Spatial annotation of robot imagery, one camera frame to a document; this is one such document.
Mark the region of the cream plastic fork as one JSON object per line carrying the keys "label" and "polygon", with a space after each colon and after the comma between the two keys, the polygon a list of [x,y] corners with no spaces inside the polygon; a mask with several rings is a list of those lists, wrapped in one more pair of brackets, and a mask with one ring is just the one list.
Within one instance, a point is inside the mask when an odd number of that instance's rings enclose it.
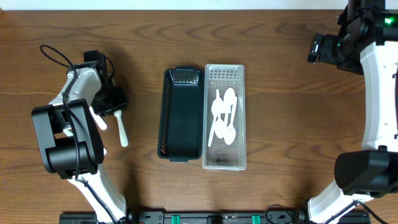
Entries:
{"label": "cream plastic fork", "polygon": [[129,141],[127,138],[126,130],[124,128],[123,119],[122,119],[122,111],[117,110],[114,112],[114,116],[118,122],[118,129],[119,129],[119,139],[121,142],[122,147],[127,147],[129,145]]}

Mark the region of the white plastic spoon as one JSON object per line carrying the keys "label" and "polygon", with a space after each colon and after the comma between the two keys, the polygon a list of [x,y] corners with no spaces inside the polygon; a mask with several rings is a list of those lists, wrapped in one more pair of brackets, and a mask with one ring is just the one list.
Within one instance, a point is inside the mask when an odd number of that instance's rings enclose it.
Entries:
{"label": "white plastic spoon", "polygon": [[224,141],[227,145],[231,145],[236,137],[236,130],[233,126],[234,123],[234,117],[236,113],[236,103],[237,103],[237,97],[234,96],[232,98],[232,104],[231,104],[231,120],[230,124],[226,127],[225,134],[224,134]]}
{"label": "white plastic spoon", "polygon": [[234,122],[237,97],[232,88],[228,88],[224,94],[224,111],[231,115],[230,125]]}
{"label": "white plastic spoon", "polygon": [[219,89],[216,90],[216,123],[215,123],[215,133],[218,138],[224,138],[224,130],[226,128],[226,124],[224,120],[221,118],[221,115],[224,113],[224,103],[223,100],[220,97],[220,91]]}
{"label": "white plastic spoon", "polygon": [[211,146],[212,141],[213,141],[213,136],[215,132],[215,123],[218,118],[218,116],[221,114],[221,109],[223,107],[223,100],[217,96],[216,99],[213,101],[212,106],[211,106],[211,112],[213,115],[213,122],[211,124],[210,128],[210,134],[209,134],[209,139],[208,139],[208,147]]}

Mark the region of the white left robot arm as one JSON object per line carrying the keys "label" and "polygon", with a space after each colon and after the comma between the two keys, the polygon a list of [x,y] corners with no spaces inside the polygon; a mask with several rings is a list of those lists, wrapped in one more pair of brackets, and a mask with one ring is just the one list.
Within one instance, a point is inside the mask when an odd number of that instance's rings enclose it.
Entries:
{"label": "white left robot arm", "polygon": [[74,185],[93,207],[99,223],[124,223],[127,202],[104,165],[97,118],[113,113],[113,81],[103,66],[68,68],[67,81],[47,105],[32,110],[43,165]]}

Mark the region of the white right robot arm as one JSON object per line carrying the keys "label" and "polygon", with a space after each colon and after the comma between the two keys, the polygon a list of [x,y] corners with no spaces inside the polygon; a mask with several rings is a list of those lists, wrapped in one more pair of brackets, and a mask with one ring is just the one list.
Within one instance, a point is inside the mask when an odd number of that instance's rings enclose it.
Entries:
{"label": "white right robot arm", "polygon": [[338,35],[317,34],[309,63],[364,77],[366,121],[361,149],[340,154],[333,181],[307,202],[311,223],[338,223],[358,205],[397,193],[397,14],[383,2],[351,1]]}

